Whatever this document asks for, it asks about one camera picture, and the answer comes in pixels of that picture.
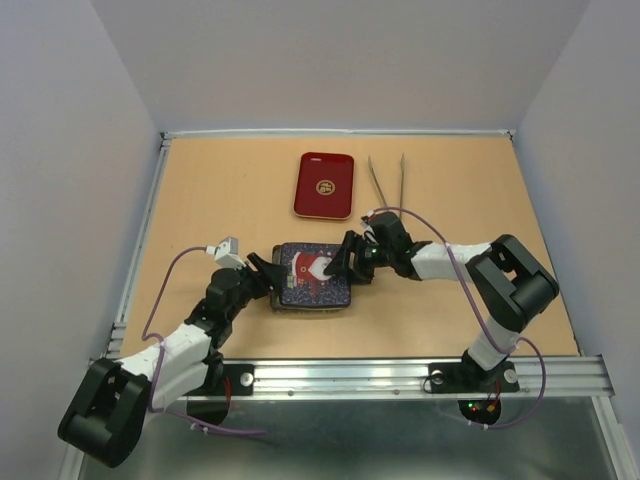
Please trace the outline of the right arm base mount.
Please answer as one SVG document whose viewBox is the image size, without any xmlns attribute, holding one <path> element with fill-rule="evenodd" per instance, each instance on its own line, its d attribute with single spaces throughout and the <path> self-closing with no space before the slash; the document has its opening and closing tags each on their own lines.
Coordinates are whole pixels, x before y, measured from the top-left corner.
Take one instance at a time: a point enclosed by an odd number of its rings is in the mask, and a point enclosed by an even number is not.
<svg viewBox="0 0 640 480">
<path fill-rule="evenodd" d="M 495 425 L 501 415 L 501 396 L 520 391 L 514 364 L 503 360 L 485 371 L 470 357 L 460 362 L 435 362 L 428 366 L 422 388 L 435 395 L 456 394 L 462 416 L 472 423 Z"/>
</svg>

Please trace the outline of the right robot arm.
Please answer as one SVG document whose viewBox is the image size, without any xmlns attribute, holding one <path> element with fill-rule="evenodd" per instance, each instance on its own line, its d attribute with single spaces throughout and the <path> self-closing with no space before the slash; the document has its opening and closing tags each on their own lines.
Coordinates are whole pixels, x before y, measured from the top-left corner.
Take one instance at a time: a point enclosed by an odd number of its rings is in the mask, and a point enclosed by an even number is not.
<svg viewBox="0 0 640 480">
<path fill-rule="evenodd" d="M 365 231 L 345 234 L 325 274 L 369 284 L 376 269 L 389 267 L 413 281 L 459 282 L 481 328 L 460 366 L 461 381 L 472 390 L 495 380 L 496 367 L 514 351 L 522 332 L 559 295 L 552 274 L 513 235 L 453 244 L 401 207 L 374 209 L 362 221 Z"/>
</svg>

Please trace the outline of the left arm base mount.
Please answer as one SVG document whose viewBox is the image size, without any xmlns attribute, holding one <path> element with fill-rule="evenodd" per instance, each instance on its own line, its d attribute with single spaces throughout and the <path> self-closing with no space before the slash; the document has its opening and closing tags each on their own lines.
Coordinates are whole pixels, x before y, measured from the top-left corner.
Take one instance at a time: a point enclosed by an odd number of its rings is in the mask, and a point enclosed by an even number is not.
<svg viewBox="0 0 640 480">
<path fill-rule="evenodd" d="M 220 426 L 231 410 L 234 397 L 253 395 L 255 365 L 228 363 L 221 353 L 211 357 L 204 383 L 187 394 L 186 413 Z"/>
</svg>

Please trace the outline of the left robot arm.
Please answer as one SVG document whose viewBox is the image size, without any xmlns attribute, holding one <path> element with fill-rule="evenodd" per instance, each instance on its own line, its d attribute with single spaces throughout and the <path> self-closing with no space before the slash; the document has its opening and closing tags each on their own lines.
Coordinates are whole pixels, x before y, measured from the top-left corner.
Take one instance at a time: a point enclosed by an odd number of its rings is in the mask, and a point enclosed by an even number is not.
<svg viewBox="0 0 640 480">
<path fill-rule="evenodd" d="M 166 413 L 193 390 L 215 392 L 223 377 L 220 352 L 238 314 L 253 300 L 280 291 L 286 269 L 252 253 L 242 261 L 222 247 L 203 246 L 219 268 L 187 319 L 163 336 L 144 326 L 144 350 L 87 369 L 57 429 L 57 436 L 104 465 L 124 462 L 146 421 Z"/>
</svg>

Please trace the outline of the steel serving tongs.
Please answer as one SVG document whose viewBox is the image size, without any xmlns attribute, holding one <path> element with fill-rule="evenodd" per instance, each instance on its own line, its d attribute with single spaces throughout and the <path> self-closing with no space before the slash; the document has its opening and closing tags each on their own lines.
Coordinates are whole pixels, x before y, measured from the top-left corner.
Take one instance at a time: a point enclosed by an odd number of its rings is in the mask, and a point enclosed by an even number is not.
<svg viewBox="0 0 640 480">
<path fill-rule="evenodd" d="M 380 164 L 369 156 L 367 168 L 377 199 L 381 206 L 397 206 L 402 208 L 405 203 L 406 155 L 401 153 L 396 166 Z"/>
</svg>

